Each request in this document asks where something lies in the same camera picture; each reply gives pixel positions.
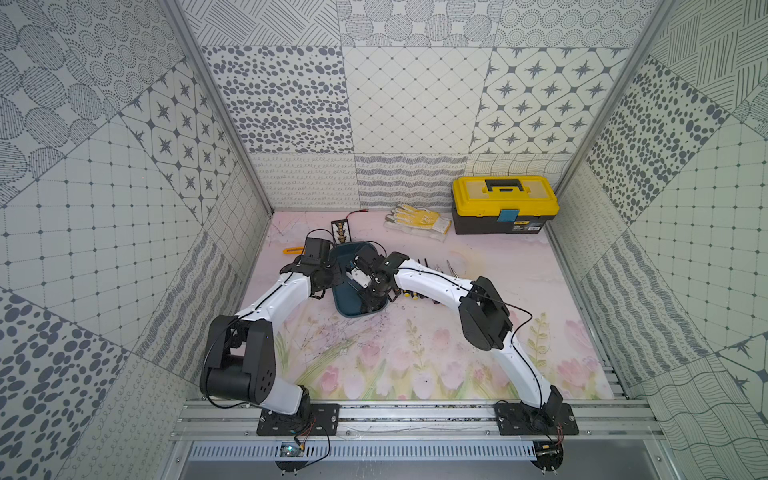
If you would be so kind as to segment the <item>teal plastic storage tray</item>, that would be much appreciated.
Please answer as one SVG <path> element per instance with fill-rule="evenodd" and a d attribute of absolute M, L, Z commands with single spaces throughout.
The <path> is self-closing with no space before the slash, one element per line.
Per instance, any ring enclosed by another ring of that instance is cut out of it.
<path fill-rule="evenodd" d="M 362 286 L 348 275 L 348 267 L 356 255 L 368 251 L 377 252 L 373 242 L 340 244 L 333 247 L 330 252 L 330 259 L 336 260 L 341 270 L 342 283 L 334 286 L 332 292 L 336 309 L 344 317 L 357 318 L 375 314 L 387 305 L 388 300 L 386 298 L 377 300 L 372 306 L 366 303 L 359 295 Z"/>

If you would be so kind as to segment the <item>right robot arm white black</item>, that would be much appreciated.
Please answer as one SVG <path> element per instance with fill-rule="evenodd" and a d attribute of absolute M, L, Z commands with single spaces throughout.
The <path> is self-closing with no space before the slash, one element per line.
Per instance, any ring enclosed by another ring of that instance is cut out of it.
<path fill-rule="evenodd" d="M 513 305 L 504 302 L 493 282 L 483 276 L 467 280 L 442 273 L 393 252 L 384 257 L 364 246 L 343 270 L 359 286 L 358 295 L 368 307 L 392 301 L 405 292 L 423 295 L 456 313 L 464 338 L 476 349 L 496 356 L 520 402 L 534 421 L 555 423 L 563 396 L 538 371 L 518 339 Z"/>

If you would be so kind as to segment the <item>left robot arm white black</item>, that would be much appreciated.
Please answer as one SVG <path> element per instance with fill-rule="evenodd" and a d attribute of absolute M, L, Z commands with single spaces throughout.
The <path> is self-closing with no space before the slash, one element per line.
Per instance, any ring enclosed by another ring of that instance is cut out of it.
<path fill-rule="evenodd" d="M 291 421 L 306 422 L 311 406 L 304 387 L 277 373 L 276 334 L 303 302 L 321 299 L 342 283 L 331 240 L 308 237 L 303 252 L 285 265 L 259 299 L 209 326 L 200 390 L 215 407 L 217 398 L 256 405 Z"/>

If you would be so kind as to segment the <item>yellow work gloves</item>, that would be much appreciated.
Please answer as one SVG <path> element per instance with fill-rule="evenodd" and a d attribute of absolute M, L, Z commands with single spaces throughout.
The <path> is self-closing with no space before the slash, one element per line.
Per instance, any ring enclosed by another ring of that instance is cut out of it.
<path fill-rule="evenodd" d="M 452 221 L 436 211 L 400 204 L 385 217 L 384 227 L 443 241 L 452 227 Z"/>

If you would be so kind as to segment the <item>yellow black toolbox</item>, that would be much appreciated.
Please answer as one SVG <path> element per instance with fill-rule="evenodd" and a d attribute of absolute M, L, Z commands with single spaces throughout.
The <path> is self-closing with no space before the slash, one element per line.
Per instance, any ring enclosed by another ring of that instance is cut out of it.
<path fill-rule="evenodd" d="M 452 194 L 458 235 L 537 234 L 560 210 L 542 176 L 463 176 Z"/>

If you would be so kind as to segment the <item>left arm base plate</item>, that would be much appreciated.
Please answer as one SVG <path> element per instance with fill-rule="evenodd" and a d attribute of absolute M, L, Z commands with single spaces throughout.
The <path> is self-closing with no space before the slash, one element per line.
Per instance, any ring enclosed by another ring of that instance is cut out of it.
<path fill-rule="evenodd" d="M 263 410 L 257 435 L 267 436 L 335 436 L 340 415 L 337 403 L 309 403 L 293 415 Z"/>

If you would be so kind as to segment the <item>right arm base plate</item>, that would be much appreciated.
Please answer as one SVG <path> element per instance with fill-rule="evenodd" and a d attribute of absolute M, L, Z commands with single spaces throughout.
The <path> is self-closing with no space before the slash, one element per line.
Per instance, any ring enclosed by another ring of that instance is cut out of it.
<path fill-rule="evenodd" d="M 570 404 L 563 403 L 550 415 L 546 411 L 530 407 L 522 402 L 499 401 L 493 405 L 495 421 L 502 436 L 527 436 L 579 434 L 579 427 Z"/>

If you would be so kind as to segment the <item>aluminium rail frame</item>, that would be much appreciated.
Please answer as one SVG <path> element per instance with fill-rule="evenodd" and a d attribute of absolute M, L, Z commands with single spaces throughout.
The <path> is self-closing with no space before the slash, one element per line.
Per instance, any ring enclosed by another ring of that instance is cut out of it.
<path fill-rule="evenodd" d="M 299 435 L 276 425 L 255 406 L 223 409 L 204 401 L 189 401 L 174 424 L 172 440 L 245 440 L 262 437 L 292 440 Z M 548 436 L 537 430 L 504 424 L 511 403 L 463 401 L 340 401 L 334 409 L 319 406 L 310 422 L 313 436 L 322 439 L 329 428 L 333 440 L 449 440 L 513 439 L 649 440 L 661 438 L 662 428 L 643 400 L 570 400 L 562 405 Z"/>

